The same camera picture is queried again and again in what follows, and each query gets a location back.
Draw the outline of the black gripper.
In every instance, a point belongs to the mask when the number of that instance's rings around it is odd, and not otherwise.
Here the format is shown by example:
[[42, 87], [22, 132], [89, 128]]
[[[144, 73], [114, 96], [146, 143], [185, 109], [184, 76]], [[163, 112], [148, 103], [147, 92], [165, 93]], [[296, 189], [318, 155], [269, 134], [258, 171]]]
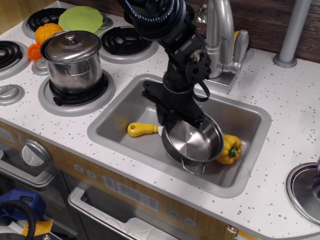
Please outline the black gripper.
[[185, 121], [193, 127], [200, 128], [205, 120], [205, 113], [196, 102], [205, 98], [195, 94], [190, 87], [177, 91], [168, 82], [145, 80], [142, 96], [155, 103], [158, 122], [166, 130], [171, 130], [178, 122]]

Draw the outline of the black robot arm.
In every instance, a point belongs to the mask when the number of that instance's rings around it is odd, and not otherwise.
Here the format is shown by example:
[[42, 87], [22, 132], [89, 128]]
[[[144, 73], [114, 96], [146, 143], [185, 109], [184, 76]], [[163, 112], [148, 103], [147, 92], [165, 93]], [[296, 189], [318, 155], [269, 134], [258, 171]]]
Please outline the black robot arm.
[[211, 73], [211, 59], [203, 37], [192, 24], [183, 0], [120, 0], [125, 19], [145, 40], [157, 42], [168, 55], [162, 83], [144, 81], [142, 95], [156, 104], [158, 121], [172, 128], [185, 121], [199, 128], [205, 114], [197, 102], [196, 84]]

